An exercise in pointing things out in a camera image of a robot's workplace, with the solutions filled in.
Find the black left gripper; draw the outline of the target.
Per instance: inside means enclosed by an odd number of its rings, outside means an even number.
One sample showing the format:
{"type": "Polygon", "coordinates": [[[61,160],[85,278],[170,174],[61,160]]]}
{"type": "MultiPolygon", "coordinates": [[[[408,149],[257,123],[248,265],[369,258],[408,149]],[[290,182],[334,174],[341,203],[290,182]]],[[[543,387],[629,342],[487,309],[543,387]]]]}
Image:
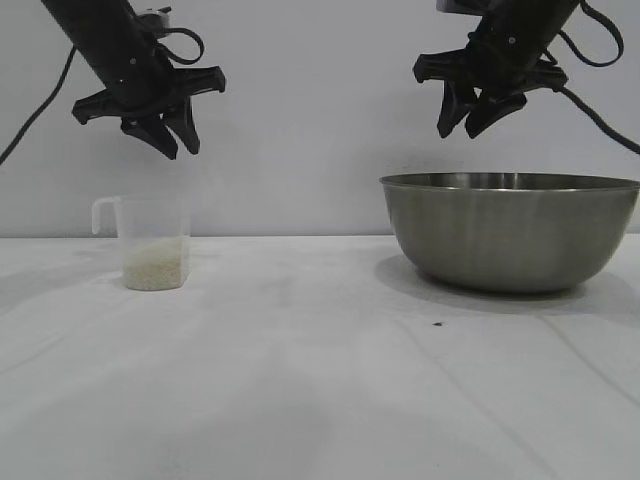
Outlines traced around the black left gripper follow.
{"type": "Polygon", "coordinates": [[[166,56],[153,53],[94,66],[92,70],[104,89],[75,102],[72,114],[79,123],[123,117],[124,134],[143,141],[170,160],[176,159],[178,145],[169,129],[190,154],[199,153],[191,97],[225,91],[226,77],[220,67],[176,68],[166,56]],[[151,115],[163,112],[163,120],[151,115]]]}

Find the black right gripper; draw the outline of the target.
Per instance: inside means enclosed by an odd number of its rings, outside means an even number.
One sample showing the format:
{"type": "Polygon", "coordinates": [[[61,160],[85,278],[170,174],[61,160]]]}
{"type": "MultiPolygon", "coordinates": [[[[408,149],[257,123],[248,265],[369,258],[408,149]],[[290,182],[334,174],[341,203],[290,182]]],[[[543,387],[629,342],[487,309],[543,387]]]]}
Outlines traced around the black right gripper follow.
{"type": "Polygon", "coordinates": [[[566,73],[542,58],[563,26],[563,22],[481,22],[468,34],[464,48],[419,55],[413,67],[416,80],[444,84],[437,122],[440,137],[448,137],[467,115],[465,130],[477,138],[524,108],[527,98],[521,93],[564,87],[566,73]],[[474,106],[479,92],[484,94],[474,106]]]}

